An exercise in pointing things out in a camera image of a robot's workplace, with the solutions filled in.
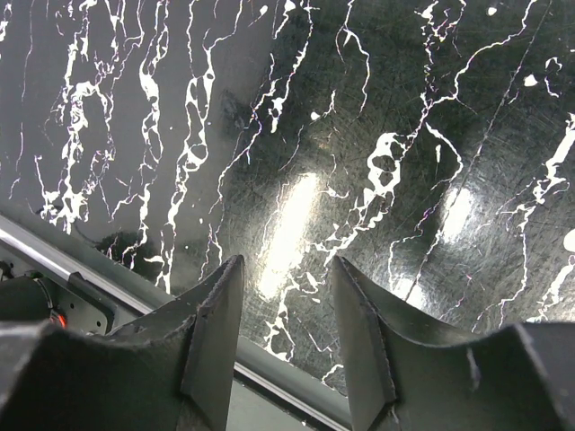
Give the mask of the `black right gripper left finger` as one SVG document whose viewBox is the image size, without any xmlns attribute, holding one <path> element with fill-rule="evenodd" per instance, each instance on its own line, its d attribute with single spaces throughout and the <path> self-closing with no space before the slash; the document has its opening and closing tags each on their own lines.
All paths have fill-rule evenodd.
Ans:
<svg viewBox="0 0 575 431">
<path fill-rule="evenodd" d="M 1 320 L 2 429 L 225 429 L 243 268 L 234 256 L 107 335 Z"/>
</svg>

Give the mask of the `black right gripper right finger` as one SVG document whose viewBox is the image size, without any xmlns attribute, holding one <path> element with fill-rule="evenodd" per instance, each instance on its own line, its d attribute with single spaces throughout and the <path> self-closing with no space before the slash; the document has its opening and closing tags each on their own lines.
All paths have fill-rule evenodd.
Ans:
<svg viewBox="0 0 575 431">
<path fill-rule="evenodd" d="M 354 429 L 573 429 L 572 323 L 479 336 L 409 305 L 342 257 L 331 279 Z"/>
</svg>

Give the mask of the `right arm base motor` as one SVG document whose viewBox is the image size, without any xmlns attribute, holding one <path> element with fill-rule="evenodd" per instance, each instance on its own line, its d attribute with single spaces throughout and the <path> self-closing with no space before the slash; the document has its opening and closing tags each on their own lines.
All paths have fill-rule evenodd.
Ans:
<svg viewBox="0 0 575 431">
<path fill-rule="evenodd" d="M 1 320 L 44 321 L 91 335 L 112 329 L 116 304 L 78 272 L 62 284 L 28 271 L 16 276 L 14 265 L 1 262 Z"/>
</svg>

